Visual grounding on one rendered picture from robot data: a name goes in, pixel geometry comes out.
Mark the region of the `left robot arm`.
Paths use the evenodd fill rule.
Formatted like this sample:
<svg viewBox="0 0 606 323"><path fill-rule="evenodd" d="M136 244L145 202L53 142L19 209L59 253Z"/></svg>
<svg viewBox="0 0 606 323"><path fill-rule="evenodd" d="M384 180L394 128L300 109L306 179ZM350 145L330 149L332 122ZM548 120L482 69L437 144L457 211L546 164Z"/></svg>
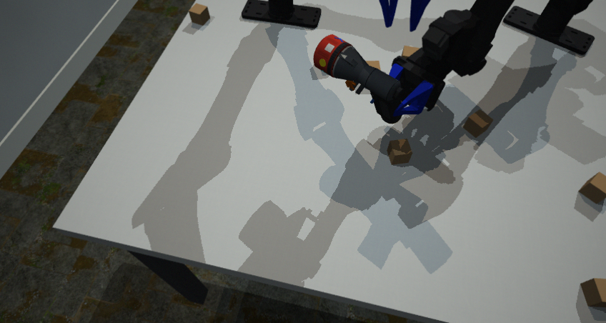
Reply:
<svg viewBox="0 0 606 323"><path fill-rule="evenodd" d="M461 77L476 74L487 63L485 57L506 13L505 24L584 55L594 36L566 25L592 1L549 0L539 15L519 6L507 13L514 0L476 0L470 11L449 10L434 20L422 37L422 47L407 60L441 80L452 70Z"/></svg>

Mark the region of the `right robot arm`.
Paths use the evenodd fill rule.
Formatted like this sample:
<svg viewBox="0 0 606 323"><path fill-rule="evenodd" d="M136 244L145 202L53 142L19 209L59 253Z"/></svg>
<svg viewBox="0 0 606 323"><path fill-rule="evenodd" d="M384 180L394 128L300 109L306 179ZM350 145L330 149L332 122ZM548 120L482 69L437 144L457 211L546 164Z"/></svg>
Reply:
<svg viewBox="0 0 606 323"><path fill-rule="evenodd" d="M247 0L242 18L317 28L322 11L320 8L292 4L293 0Z"/></svg>

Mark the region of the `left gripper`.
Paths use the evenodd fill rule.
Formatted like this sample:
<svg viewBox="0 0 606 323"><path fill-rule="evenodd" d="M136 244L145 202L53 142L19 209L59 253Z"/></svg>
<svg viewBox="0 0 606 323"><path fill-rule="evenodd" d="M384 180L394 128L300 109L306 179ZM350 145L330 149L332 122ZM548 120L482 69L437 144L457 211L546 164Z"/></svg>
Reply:
<svg viewBox="0 0 606 323"><path fill-rule="evenodd" d="M420 114L424 107L430 111L445 86L443 80L402 56L393 60L389 75L399 80L404 89L400 97L402 103L395 109L393 116Z"/></svg>

